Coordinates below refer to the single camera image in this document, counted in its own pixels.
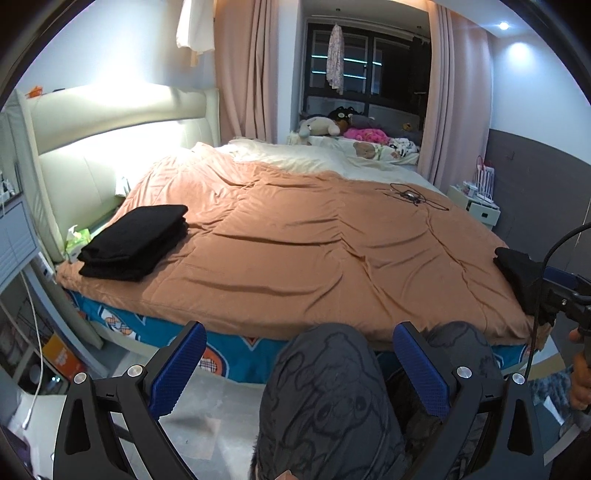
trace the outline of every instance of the black folded clothing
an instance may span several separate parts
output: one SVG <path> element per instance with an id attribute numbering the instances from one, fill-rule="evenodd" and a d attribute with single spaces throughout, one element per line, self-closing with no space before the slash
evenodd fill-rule
<path id="1" fill-rule="evenodd" d="M 515 298 L 527 315 L 535 314 L 538 289 L 540 288 L 540 274 L 542 273 L 542 262 L 534 262 L 528 254 L 512 250 L 511 248 L 499 247 L 495 250 L 496 258 L 493 262 L 510 283 Z M 556 314 L 540 307 L 540 324 L 552 323 Z"/>
<path id="2" fill-rule="evenodd" d="M 185 205 L 138 207 L 99 233 L 78 257 L 80 275 L 139 281 L 186 235 Z"/>

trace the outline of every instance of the curtain rod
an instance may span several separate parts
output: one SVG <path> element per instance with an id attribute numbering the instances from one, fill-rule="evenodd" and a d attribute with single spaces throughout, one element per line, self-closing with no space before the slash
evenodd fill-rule
<path id="1" fill-rule="evenodd" d="M 333 15 L 310 15 L 310 18 L 315 19 L 315 20 L 327 20 L 328 22 L 331 22 L 331 23 L 338 23 L 341 21 L 346 21 L 346 22 L 351 22 L 351 23 L 356 23 L 356 24 L 373 25 L 374 27 L 383 28 L 385 30 L 394 30 L 394 31 L 397 31 L 400 33 L 412 35 L 413 37 L 418 37 L 418 38 L 428 41 L 428 42 L 431 41 L 431 39 L 429 37 L 425 37 L 424 35 L 417 34 L 417 33 L 412 32 L 410 30 L 405 30 L 404 28 L 400 28 L 400 27 L 393 27 L 391 25 L 387 25 L 384 23 L 372 22 L 371 20 L 360 20 L 359 18 L 352 18 L 352 17 L 336 17 Z"/>

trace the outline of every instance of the ceiling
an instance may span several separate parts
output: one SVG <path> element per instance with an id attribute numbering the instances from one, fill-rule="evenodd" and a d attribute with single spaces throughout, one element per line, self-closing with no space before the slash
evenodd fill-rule
<path id="1" fill-rule="evenodd" d="M 425 5 L 426 0 L 405 0 Z M 422 9 L 391 0 L 303 0 L 304 16 L 328 15 L 377 22 L 430 37 L 429 16 Z"/>
<path id="2" fill-rule="evenodd" d="M 354 18 L 401 28 L 423 37 L 430 37 L 426 12 L 430 0 L 302 0 L 304 15 L 328 15 Z M 496 37 L 511 37 L 533 30 L 501 0 L 436 0 L 472 20 Z M 507 22 L 509 28 L 498 25 Z"/>

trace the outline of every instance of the white plush toy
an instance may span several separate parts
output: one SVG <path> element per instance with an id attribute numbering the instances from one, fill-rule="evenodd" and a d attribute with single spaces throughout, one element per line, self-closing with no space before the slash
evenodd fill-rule
<path id="1" fill-rule="evenodd" d="M 300 122 L 300 137 L 308 138 L 310 135 L 340 135 L 339 126 L 325 116 L 314 116 Z"/>

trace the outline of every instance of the orange object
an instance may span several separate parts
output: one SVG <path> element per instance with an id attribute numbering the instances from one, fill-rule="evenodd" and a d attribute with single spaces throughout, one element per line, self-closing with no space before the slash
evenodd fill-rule
<path id="1" fill-rule="evenodd" d="M 43 87 L 39 87 L 39 85 L 35 85 L 31 91 L 27 94 L 28 98 L 40 97 L 43 95 Z"/>
<path id="2" fill-rule="evenodd" d="M 43 347 L 43 356 L 68 380 L 86 370 L 85 365 L 55 333 Z"/>

